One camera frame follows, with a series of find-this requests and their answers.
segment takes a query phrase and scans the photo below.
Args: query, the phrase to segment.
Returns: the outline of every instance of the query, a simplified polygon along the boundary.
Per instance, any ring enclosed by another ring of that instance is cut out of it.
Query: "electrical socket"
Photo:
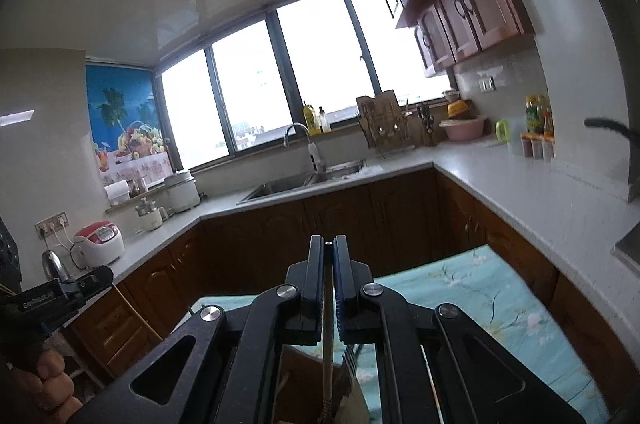
[[[68,227],[69,219],[66,217],[65,211],[62,211],[61,213],[50,216],[46,220],[42,220],[41,222],[38,222],[36,224],[36,232],[38,233],[38,237],[41,240],[44,240],[42,229],[44,229],[44,236],[49,236],[54,232],[61,230],[63,226],[60,224],[60,218],[62,218],[64,226]]]
[[[491,76],[479,80],[478,83],[480,84],[480,90],[484,93],[492,92],[495,90],[494,78],[492,78]]]

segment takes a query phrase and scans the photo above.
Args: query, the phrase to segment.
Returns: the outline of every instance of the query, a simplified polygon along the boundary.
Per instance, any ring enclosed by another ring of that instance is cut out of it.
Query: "finger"
[[[49,415],[49,421],[51,424],[64,424],[81,407],[82,403],[78,399],[70,397],[64,401],[62,406]]]
[[[65,371],[65,359],[55,350],[45,350],[38,359],[36,368],[42,380],[57,377]]]
[[[24,391],[31,394],[37,394],[42,391],[42,381],[37,375],[30,374],[18,368],[11,371],[15,383]]]
[[[47,379],[42,383],[42,392],[36,396],[38,405],[51,411],[74,394],[74,382],[67,374]]]

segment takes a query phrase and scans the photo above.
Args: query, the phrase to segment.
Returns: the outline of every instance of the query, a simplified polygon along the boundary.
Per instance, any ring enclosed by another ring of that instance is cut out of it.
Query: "yellow bottle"
[[[304,105],[302,108],[302,114],[305,116],[306,127],[309,128],[309,135],[316,135],[321,133],[320,123],[318,122],[318,116],[316,111],[310,104]]]

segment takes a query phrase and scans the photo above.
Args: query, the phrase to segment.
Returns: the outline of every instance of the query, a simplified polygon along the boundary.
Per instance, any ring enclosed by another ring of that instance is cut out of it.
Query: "ceiling light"
[[[19,114],[0,115],[0,126],[8,126],[16,122],[31,120],[33,112],[35,112],[35,110],[28,110],[26,112],[20,112]]]

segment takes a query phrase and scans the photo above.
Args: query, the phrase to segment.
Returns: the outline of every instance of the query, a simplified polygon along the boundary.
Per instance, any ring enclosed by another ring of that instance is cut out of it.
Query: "light switch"
[[[478,81],[480,83],[480,90],[482,92],[493,92],[495,90],[494,78],[489,76]]]

